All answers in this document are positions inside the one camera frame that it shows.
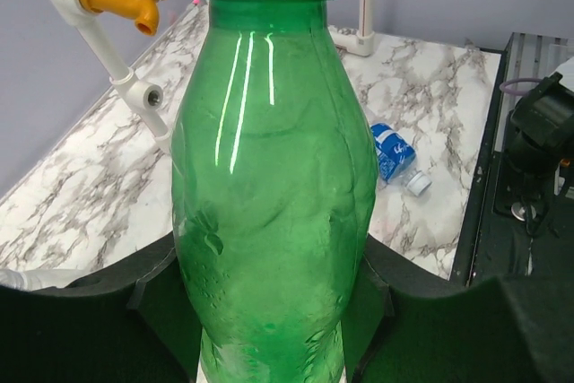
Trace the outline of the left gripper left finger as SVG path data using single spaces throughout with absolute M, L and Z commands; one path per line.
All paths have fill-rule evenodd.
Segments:
M 3 382 L 194 382 L 199 351 L 170 234 L 62 289 L 1 289 Z

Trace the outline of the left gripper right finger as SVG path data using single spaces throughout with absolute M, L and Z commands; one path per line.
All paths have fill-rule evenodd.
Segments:
M 463 287 L 368 238 L 342 333 L 351 382 L 570 382 L 573 280 Z

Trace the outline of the blue label clear bottle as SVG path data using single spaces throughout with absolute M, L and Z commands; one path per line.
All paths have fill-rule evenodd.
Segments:
M 422 171 L 418 167 L 416 151 L 385 123 L 375 123 L 370 126 L 370 130 L 375 140 L 381 179 L 387 184 L 400 185 L 406 189 L 405 184 L 413 174 Z

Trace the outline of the green plastic bottle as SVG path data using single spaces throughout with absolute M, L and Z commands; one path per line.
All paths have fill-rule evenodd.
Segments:
M 373 137 L 329 0 L 207 0 L 171 139 L 172 217 L 210 382 L 336 382 Z

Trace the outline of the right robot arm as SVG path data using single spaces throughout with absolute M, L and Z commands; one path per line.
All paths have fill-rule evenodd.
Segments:
M 562 79 L 558 71 L 544 77 L 510 116 L 517 134 L 505 155 L 512 189 L 525 200 L 540 199 L 562 163 L 573 169 L 573 90 Z

